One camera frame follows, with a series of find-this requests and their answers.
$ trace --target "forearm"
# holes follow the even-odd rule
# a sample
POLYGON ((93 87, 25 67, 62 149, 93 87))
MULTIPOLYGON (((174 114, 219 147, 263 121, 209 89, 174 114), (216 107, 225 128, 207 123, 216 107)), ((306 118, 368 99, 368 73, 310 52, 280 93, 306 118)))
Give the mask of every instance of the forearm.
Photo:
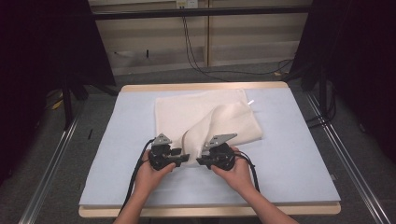
POLYGON ((269 202, 257 190, 241 190, 239 193, 250 204, 262 223, 297 223, 269 202))
POLYGON ((122 209, 121 213, 114 221, 114 224, 135 224, 139 222, 140 213, 146 203, 148 194, 132 194, 128 203, 122 209))

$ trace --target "table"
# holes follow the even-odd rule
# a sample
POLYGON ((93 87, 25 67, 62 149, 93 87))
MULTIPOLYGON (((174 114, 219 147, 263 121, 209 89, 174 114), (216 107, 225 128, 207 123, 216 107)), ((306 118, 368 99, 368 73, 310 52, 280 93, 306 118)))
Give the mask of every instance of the table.
MULTIPOLYGON (((234 82, 234 83, 189 83, 159 85, 128 85, 121 92, 127 91, 196 91, 214 89, 272 89, 288 88, 284 82, 234 82)), ((289 215, 334 215, 341 211, 339 202, 320 203, 276 203, 282 211, 289 215)), ((87 206, 79 208, 82 217, 116 217, 119 206, 87 206)), ((141 217, 246 217, 255 216, 247 205, 227 206, 164 206, 145 207, 141 217)))

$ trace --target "gray carpet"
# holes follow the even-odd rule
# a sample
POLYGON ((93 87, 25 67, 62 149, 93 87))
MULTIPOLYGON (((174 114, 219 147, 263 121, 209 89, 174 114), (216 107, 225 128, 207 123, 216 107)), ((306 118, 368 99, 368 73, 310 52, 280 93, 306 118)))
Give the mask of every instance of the gray carpet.
MULTIPOLYGON (((220 69, 235 69, 263 73, 277 69, 277 63, 225 66, 220 69)), ((272 75, 253 76, 242 74, 210 74, 227 81, 278 80, 272 75)), ((157 72, 116 77, 120 89, 126 84, 184 83, 220 81, 205 77, 191 69, 157 72)), ((295 99, 306 119, 315 116, 300 80, 289 83, 295 99)), ((71 142, 64 153, 62 163, 52 182, 50 191, 41 207, 36 223, 111 223, 112 219, 82 218, 78 215, 78 201, 92 160, 100 144, 106 125, 111 116, 116 97, 96 89, 85 102, 83 113, 71 142)), ((363 176, 380 199, 391 220, 396 220, 396 166, 378 148, 376 141, 359 127, 359 121, 342 99, 337 98, 337 114, 332 121, 363 176)), ((48 109, 37 129, 32 148, 14 175, 0 187, 0 223, 17 223, 26 204, 35 191, 42 174, 62 135, 64 112, 48 109)), ((337 176, 334 184, 341 196, 342 211, 336 216, 295 216, 300 223, 375 223, 370 211, 354 187, 344 165, 334 152, 326 133, 320 128, 311 129, 319 151, 330 174, 337 176)), ((213 219, 175 218, 152 220, 142 219, 142 223, 212 223, 213 219)), ((260 223, 256 217, 220 218, 219 223, 260 223)))

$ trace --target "person's right hand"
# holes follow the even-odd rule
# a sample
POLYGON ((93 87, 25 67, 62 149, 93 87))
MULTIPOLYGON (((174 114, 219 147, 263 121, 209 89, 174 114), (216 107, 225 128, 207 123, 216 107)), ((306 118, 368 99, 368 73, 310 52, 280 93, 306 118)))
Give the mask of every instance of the person's right hand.
MULTIPOLYGON (((236 147, 232 147, 232 149, 235 153, 239 152, 239 149, 236 147)), ((221 176, 227 184, 238 193, 242 190, 254 189, 250 178, 248 162, 242 158, 235 157, 235 165, 230 171, 222 170, 215 165, 210 166, 210 168, 216 175, 221 176)))

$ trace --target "hand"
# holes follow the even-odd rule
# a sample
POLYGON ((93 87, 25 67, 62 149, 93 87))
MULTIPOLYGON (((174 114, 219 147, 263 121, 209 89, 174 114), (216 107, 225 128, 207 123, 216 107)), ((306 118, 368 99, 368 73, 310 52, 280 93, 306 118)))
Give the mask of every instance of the hand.
MULTIPOLYGON (((239 153, 239 149, 232 147, 235 153, 239 153)), ((219 167, 212 165, 210 167, 216 175, 221 176, 227 184, 240 193, 242 190, 254 189, 250 178, 248 162, 242 158, 235 157, 235 165, 230 171, 225 171, 219 167)))
POLYGON ((172 172, 176 167, 174 163, 171 163, 161 170, 154 170, 149 161, 149 150, 146 150, 143 154, 142 161, 143 164, 140 166, 139 171, 136 175, 136 180, 134 182, 134 193, 144 194, 149 196, 152 191, 154 191, 158 185, 160 185, 163 177, 172 172))

